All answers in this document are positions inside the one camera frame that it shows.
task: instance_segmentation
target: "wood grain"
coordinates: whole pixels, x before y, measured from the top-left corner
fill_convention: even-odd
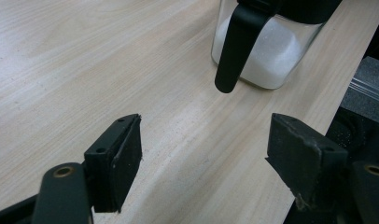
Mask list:
[[[324,133],[379,22],[343,0],[281,89],[214,86],[218,0],[0,1],[0,209],[139,113],[144,158],[120,215],[96,223],[281,223],[265,161],[272,113]]]

